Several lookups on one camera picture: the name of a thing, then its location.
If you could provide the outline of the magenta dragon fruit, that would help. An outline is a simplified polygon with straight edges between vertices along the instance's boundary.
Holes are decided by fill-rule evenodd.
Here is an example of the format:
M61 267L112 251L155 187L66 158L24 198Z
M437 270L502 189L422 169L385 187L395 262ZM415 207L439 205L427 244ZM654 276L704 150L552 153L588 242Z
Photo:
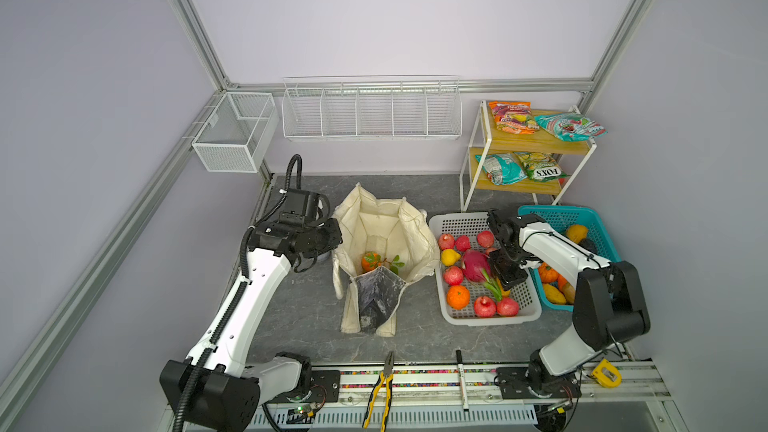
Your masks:
M461 261L464 277L467 280L481 284L497 302L503 299L501 286L496 282L488 257L484 253L468 250L463 254Z

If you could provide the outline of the cream canvas grocery bag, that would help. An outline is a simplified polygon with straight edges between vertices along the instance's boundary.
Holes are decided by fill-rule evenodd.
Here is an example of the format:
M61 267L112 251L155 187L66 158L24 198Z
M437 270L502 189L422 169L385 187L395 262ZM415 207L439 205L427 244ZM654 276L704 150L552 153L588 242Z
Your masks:
M405 289L439 268L439 247L427 226L427 213L404 198L378 199L356 184L333 217L343 239L332 252L335 293L344 301L341 331L394 336ZM399 275L385 268L360 274L367 251L399 255L405 267Z

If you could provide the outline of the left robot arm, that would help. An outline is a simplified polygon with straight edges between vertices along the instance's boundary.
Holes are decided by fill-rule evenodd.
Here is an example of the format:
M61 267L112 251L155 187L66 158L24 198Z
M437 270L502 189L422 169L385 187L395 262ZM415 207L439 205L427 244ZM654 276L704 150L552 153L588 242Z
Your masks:
M256 411L276 397L312 394L309 358L279 353L252 365L255 333L281 282L304 273L342 243L326 195L302 186L303 159L288 162L278 202L246 229L239 273L201 339L181 360L164 366L159 382L174 413L171 430L195 424L215 431L243 431Z

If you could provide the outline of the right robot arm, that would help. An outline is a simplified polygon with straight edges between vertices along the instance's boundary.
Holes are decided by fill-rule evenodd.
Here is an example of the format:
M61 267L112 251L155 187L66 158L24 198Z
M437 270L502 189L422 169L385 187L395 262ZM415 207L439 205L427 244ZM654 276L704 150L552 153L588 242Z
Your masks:
M611 261L557 232L536 214L488 212L500 249L491 254L494 271L524 272L536 265L554 268L575 289L571 325L530 356L518 382L535 397L563 389L576 370L612 346L650 331L639 273L627 261Z

